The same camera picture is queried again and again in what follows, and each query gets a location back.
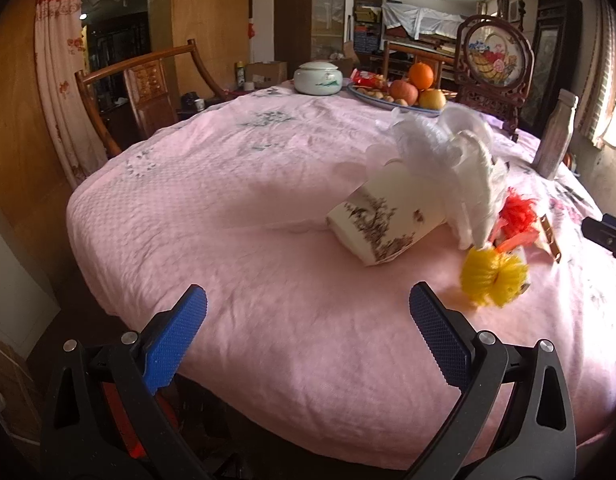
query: pink flower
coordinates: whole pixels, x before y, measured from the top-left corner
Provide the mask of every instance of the pink flower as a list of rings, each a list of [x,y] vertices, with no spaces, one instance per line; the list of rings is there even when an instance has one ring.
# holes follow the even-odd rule
[[[506,68],[506,66],[504,65],[504,62],[501,59],[496,60],[492,64],[492,67],[499,73],[503,72],[504,69]]]

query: plate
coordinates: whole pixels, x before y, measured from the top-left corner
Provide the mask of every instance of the plate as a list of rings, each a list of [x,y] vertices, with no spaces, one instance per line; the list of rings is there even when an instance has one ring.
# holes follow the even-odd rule
[[[376,99],[374,97],[370,97],[364,94],[361,94],[355,88],[353,83],[349,84],[346,87],[352,95],[354,95],[357,99],[367,102],[369,105],[376,106],[377,108],[383,108],[384,110],[392,110],[393,108],[403,108],[404,110],[411,110],[413,112],[417,112],[419,114],[425,115],[426,117],[438,117],[441,113],[441,110],[428,110],[427,108],[419,108],[418,106],[405,106],[398,105],[397,103],[389,103],[388,101],[384,101],[383,99]]]

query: table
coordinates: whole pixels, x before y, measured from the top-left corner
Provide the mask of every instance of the table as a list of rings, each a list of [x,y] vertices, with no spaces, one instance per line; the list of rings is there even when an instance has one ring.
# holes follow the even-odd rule
[[[529,167],[537,140],[496,136],[510,184],[538,199],[563,253],[527,252],[532,285],[504,309],[474,310],[458,286],[465,257],[440,226],[390,264],[363,267],[326,213],[366,179],[366,148],[390,142],[390,112],[346,92],[272,87],[165,128],[81,184],[70,243],[99,304],[140,330],[191,283],[208,316],[180,372],[250,420],[315,453],[407,468],[458,398],[408,312],[427,281],[476,330],[505,343],[551,339],[578,439],[616,406],[616,261],[581,237],[598,208],[565,167]],[[474,455],[502,417],[502,390]]]

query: yellow pom-pom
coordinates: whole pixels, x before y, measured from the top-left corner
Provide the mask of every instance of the yellow pom-pom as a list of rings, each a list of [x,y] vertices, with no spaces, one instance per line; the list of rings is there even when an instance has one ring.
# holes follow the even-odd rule
[[[460,278],[462,290],[478,305],[490,301],[504,306],[520,293],[528,276],[528,266],[514,254],[495,248],[470,249]]]

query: red pom-pom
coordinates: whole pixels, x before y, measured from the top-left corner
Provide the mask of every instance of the red pom-pom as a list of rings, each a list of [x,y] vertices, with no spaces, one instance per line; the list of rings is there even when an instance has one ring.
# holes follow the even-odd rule
[[[506,221],[501,227],[506,238],[528,231],[537,220],[533,206],[536,201],[532,198],[521,198],[517,192],[509,187],[508,197],[499,217]]]

